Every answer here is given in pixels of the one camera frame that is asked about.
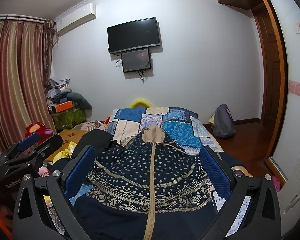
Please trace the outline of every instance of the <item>blue gripper pad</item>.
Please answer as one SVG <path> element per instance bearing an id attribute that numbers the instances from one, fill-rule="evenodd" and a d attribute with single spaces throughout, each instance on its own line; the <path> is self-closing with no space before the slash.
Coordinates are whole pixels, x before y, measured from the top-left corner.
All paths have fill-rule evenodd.
<path id="1" fill-rule="evenodd" d="M 219 197 L 228 200 L 231 195 L 228 177 L 205 147 L 200 149 L 199 158 Z"/>
<path id="2" fill-rule="evenodd" d="M 94 163 L 95 158 L 95 150 L 93 147 L 89 146 L 81 159 L 77 162 L 77 165 L 66 178 L 64 195 L 68 200 L 77 195 L 84 179 L 87 177 L 87 174 Z"/>
<path id="3" fill-rule="evenodd" d="M 26 149 L 30 148 L 32 145 L 34 145 L 36 142 L 40 140 L 40 134 L 37 132 L 31 134 L 27 138 L 23 139 L 21 142 L 19 142 L 19 145 L 17 147 L 18 151 L 23 152 Z"/>

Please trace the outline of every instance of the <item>red plush toy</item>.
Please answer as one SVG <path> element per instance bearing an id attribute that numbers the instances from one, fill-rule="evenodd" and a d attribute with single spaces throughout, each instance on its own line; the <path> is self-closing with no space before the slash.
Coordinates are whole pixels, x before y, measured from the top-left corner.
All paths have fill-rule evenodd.
<path id="1" fill-rule="evenodd" d="M 42 122 L 36 122 L 35 124 L 32 123 L 26 128 L 26 130 L 27 133 L 25 134 L 25 137 L 30 136 L 34 132 L 40 134 L 40 140 L 38 141 L 38 144 L 41 144 L 53 135 L 53 130 L 51 128 L 47 128 Z"/>

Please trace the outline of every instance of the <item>television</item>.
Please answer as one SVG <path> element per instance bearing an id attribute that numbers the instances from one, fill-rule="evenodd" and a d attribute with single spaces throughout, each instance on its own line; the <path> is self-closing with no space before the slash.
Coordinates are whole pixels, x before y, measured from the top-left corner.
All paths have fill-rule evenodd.
<path id="1" fill-rule="evenodd" d="M 151 69 L 149 48 L 122 52 L 121 58 L 124 73 Z"/>
<path id="2" fill-rule="evenodd" d="M 109 53 L 160 45 L 157 19 L 149 18 L 108 28 Z"/>

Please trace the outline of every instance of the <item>screw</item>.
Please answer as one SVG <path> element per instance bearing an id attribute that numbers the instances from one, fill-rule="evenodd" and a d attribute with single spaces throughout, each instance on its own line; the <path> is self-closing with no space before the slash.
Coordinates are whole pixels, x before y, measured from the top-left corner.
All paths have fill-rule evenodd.
<path id="1" fill-rule="evenodd" d="M 242 176 L 243 176 L 243 172 L 240 171 L 240 170 L 235 170 L 235 171 L 234 171 L 234 174 L 235 174 L 237 177 L 242 177 Z"/>
<path id="2" fill-rule="evenodd" d="M 265 175 L 266 180 L 271 180 L 271 176 L 269 174 Z"/>
<path id="3" fill-rule="evenodd" d="M 31 174 L 28 173 L 28 174 L 26 174 L 26 175 L 23 176 L 23 179 L 24 180 L 28 180 L 28 179 L 30 179 L 30 177 L 31 177 Z"/>
<path id="4" fill-rule="evenodd" d="M 54 171 L 54 172 L 52 173 L 52 176 L 53 176 L 53 177 L 58 177 L 58 176 L 60 175 L 60 173 L 61 173 L 61 171 L 56 170 L 56 171 Z"/>

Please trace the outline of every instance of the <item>pink stripe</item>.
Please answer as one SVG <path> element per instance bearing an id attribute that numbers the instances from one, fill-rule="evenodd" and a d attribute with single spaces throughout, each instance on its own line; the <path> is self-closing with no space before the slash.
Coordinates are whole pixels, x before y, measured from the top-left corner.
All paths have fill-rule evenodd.
<path id="1" fill-rule="evenodd" d="M 295 94 L 297 96 L 300 96 L 300 83 L 289 81 L 289 92 L 292 94 Z"/>

